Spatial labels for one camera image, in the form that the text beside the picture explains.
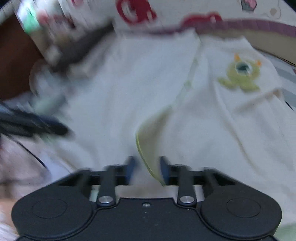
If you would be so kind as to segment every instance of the pink fabric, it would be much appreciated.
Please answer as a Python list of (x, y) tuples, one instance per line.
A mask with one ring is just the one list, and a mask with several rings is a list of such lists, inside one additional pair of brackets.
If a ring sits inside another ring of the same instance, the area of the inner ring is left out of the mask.
[(255, 8), (257, 5), (257, 1), (256, 0), (245, 0), (245, 2), (247, 2), (251, 8)]
[[(195, 28), (198, 34), (206, 34), (211, 30), (228, 30), (228, 29), (250, 29), (250, 30), (262, 30), (266, 32), (276, 32), (279, 34), (287, 35), (290, 37), (296, 37), (296, 27), (287, 25), (284, 23), (271, 22), (267, 20), (225, 20), (212, 22), (196, 22), (190, 27)], [(131, 33), (146, 33), (146, 34), (174, 34), (176, 32), (182, 32), (189, 27), (180, 27), (172, 29), (154, 29), (150, 31), (127, 31)]]
[[(36, 156), (40, 154), (42, 144), (36, 144), (28, 139), (21, 139), (20, 142)], [(15, 182), (8, 186), (1, 187), (0, 198), (19, 199), (38, 188), (42, 187), (42, 177), (44, 169), (37, 160), (22, 147), (6, 137), (1, 137), (0, 151), (0, 182), (5, 180), (28, 180), (33, 179), (37, 184), (24, 185)]]

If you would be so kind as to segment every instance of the green cartoon monster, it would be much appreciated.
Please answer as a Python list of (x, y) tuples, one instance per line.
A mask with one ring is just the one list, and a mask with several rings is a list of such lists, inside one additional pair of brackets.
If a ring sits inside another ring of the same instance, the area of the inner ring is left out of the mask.
[(259, 86), (254, 83), (260, 75), (261, 62), (252, 60), (241, 60), (238, 54), (234, 55), (234, 62), (227, 69), (226, 78), (218, 78), (220, 84), (228, 89), (235, 89), (238, 86), (243, 91), (256, 91)]

